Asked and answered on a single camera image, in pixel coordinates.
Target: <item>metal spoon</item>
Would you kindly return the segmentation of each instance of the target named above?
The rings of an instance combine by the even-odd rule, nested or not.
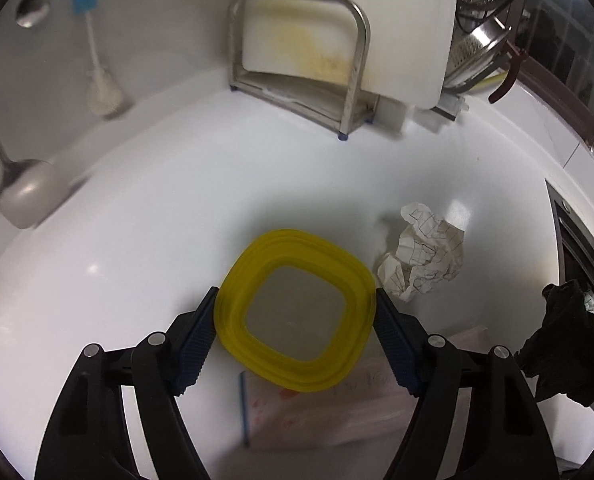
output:
[[[51,0],[21,0],[15,13],[15,21],[20,27],[31,28],[48,15]]]
[[[14,162],[8,158],[1,140],[0,160],[4,168],[0,212],[15,227],[26,229],[38,224],[66,200],[68,184],[48,162]]]

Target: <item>backsplash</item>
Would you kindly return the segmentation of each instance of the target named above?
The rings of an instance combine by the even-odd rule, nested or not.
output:
[[[98,126],[86,104],[90,54],[71,0],[52,0],[44,22],[0,13],[0,136],[12,158],[50,160]],[[102,63],[133,103],[225,62],[231,0],[99,0]]]

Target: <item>metal rack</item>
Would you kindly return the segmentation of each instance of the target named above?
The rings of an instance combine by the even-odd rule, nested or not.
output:
[[[264,101],[285,108],[337,133],[339,140],[375,116],[379,96],[360,89],[371,29],[365,12],[352,0],[314,0],[346,7],[357,24],[357,43],[347,87],[309,78],[250,72],[243,66],[243,8],[234,0],[229,9],[229,83]]]

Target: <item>white cutting board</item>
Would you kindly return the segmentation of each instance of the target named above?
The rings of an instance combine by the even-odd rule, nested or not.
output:
[[[362,88],[421,108],[439,101],[456,0],[353,0],[366,13],[371,43]],[[346,84],[357,26],[344,7],[249,0],[247,70]]]

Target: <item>crumpled paper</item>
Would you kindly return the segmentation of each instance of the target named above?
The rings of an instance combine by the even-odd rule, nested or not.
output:
[[[401,217],[410,225],[399,236],[395,254],[384,255],[377,277],[387,292],[409,301],[459,274],[464,232],[417,202],[403,206]]]

